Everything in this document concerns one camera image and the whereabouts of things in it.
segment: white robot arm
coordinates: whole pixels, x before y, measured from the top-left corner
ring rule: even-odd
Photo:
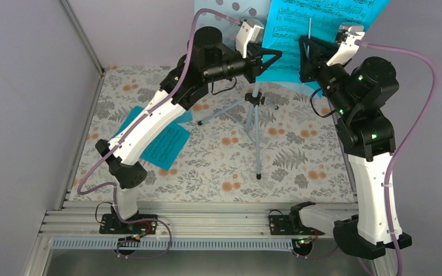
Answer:
[[[134,188],[144,181],[147,174],[138,162],[142,152],[169,123],[208,93],[207,84],[238,75],[243,75],[253,83],[257,76],[281,57],[280,51],[261,48],[263,30],[264,27],[258,21],[244,20],[237,35],[236,52],[222,44],[222,34],[218,29],[203,27],[197,30],[193,38],[190,66],[185,69],[188,70],[186,78],[172,99],[150,112],[177,84],[184,70],[186,56],[180,59],[177,68],[169,72],[150,103],[125,129],[109,141],[100,140],[96,144],[102,156],[117,146],[106,162],[120,186],[116,194],[118,216],[127,220],[138,212]],[[263,62],[264,55],[273,57]]]
[[[399,84],[393,66],[379,57],[369,57],[351,75],[346,73],[343,67],[359,48],[355,41],[364,35],[362,25],[342,24],[335,40],[339,44],[336,52],[315,38],[299,40],[301,81],[317,81],[339,116],[336,129],[355,176],[359,213],[333,212],[312,202],[295,207],[291,213],[303,226],[334,237],[344,253],[375,259],[393,246],[384,202],[384,175],[395,151],[394,130],[380,107]],[[311,47],[310,57],[306,56],[306,45]],[[404,248],[411,244],[411,238],[402,232],[395,215],[392,186],[389,193],[394,233],[401,237],[399,244]]]

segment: blue sheet music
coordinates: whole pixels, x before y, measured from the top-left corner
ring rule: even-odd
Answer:
[[[133,122],[133,120],[142,111],[142,107],[134,107],[129,113],[126,120],[124,120],[119,130],[113,135],[113,137],[118,135],[121,131],[123,131],[123,129],[129,126],[129,124]],[[163,129],[162,132],[160,132],[160,134],[155,137],[155,139],[153,139],[148,147],[145,148],[141,155],[141,158],[164,170],[170,169],[175,159],[177,158],[177,155],[187,143],[187,140],[189,140],[190,132],[176,124],[183,121],[185,120],[175,120],[171,122],[165,129]]]
[[[283,51],[282,58],[257,81],[300,83],[299,37],[307,35],[334,41],[343,22],[362,24],[367,30],[389,0],[272,0],[262,46]],[[319,88],[316,82],[308,83]]]

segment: music notes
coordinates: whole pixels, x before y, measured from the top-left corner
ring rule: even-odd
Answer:
[[[389,0],[272,0],[262,46],[283,52],[258,81],[299,83],[299,38],[309,32],[334,41],[343,22],[363,24],[365,29],[377,18]]]

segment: tripod leg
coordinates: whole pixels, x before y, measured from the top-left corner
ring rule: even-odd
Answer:
[[[269,99],[265,99],[265,102],[264,102],[264,105],[268,105],[268,106],[270,106],[271,108],[273,108],[273,109],[275,109],[275,110],[277,110],[277,109],[279,109],[279,106],[278,105],[276,105],[275,103],[273,103],[273,102],[271,102]]]
[[[250,104],[250,108],[248,109],[248,117],[245,122],[245,131],[248,132],[252,129],[252,118],[253,118],[253,110],[254,106]]]
[[[255,82],[255,85],[253,86],[252,97],[256,98],[258,96],[259,90],[260,90],[260,82]],[[248,110],[248,117],[245,123],[245,132],[250,131],[250,129],[252,128],[253,110],[254,106],[250,105],[250,109]]]
[[[262,162],[260,161],[260,125],[258,122],[258,105],[255,106],[255,148],[257,150],[257,179],[262,178]]]
[[[235,102],[234,104],[229,105],[229,106],[226,106],[225,108],[223,108],[222,110],[220,110],[220,111],[214,113],[213,115],[211,115],[211,116],[209,116],[209,117],[207,117],[207,118],[205,118],[205,119],[200,120],[199,122],[197,122],[197,124],[198,124],[198,125],[202,125],[203,123],[209,121],[210,119],[214,119],[214,118],[216,118],[217,116],[223,114],[224,112],[227,112],[227,111],[229,111],[230,109],[235,108],[235,107],[237,107],[238,105],[240,105],[240,104],[242,104],[242,103],[244,103],[244,102],[245,102],[245,99],[240,99],[239,101]]]

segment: table surface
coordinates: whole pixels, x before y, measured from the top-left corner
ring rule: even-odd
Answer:
[[[111,201],[112,187],[86,196],[77,194],[80,180],[100,158],[98,139],[110,139],[135,106],[145,106],[170,67],[111,67],[105,81],[78,165],[72,201]],[[231,86],[216,82],[215,92]],[[167,202],[353,202],[333,120],[320,118],[309,97],[275,83],[262,83],[263,95],[279,110],[260,107],[262,179],[256,179],[256,151],[243,127],[227,115],[202,126],[197,121],[250,92],[253,85],[240,77],[234,90],[208,94],[191,108],[193,121],[181,124],[191,135],[170,170],[141,160],[148,172],[137,187],[140,201]],[[320,113],[329,112],[325,99],[315,99]],[[240,121],[248,103],[230,111]],[[106,164],[89,178],[86,189],[115,181]]]

